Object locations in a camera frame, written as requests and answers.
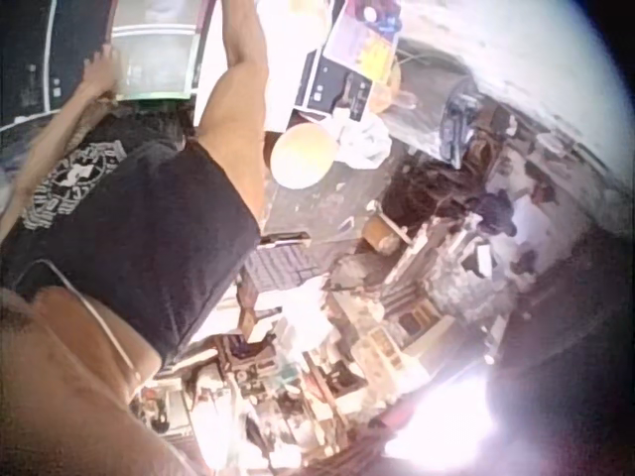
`graphic print on t-shirt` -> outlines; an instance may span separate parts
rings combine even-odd
[[[30,230],[49,228],[57,215],[70,215],[101,179],[126,158],[121,142],[89,144],[64,157],[33,195],[22,214]]]

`black t-shirt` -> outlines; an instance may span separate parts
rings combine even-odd
[[[0,280],[26,299],[60,283],[108,305],[169,362],[259,239],[256,220],[197,143],[178,152],[108,117],[38,186],[5,239]]]

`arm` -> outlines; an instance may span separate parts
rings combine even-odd
[[[222,14],[229,69],[209,96],[198,141],[258,220],[264,205],[267,48],[254,0],[222,0]]]
[[[84,110],[116,83],[116,53],[104,47],[103,53],[95,53],[93,61],[84,62],[84,75],[62,110],[36,137],[27,162],[16,177],[13,195],[0,219],[0,243],[13,228],[24,208],[29,204],[36,187],[46,178],[64,156],[64,149]]]

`man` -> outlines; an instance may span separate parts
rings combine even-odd
[[[0,222],[0,474],[191,474],[127,405],[259,239],[266,46],[253,0],[222,9],[229,68],[183,151],[107,117],[63,157],[116,85],[106,46],[16,179]]]

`white wall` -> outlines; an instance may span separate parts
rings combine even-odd
[[[481,91],[558,128],[633,186],[635,119],[604,45],[568,0],[404,0],[403,36],[459,57]]]

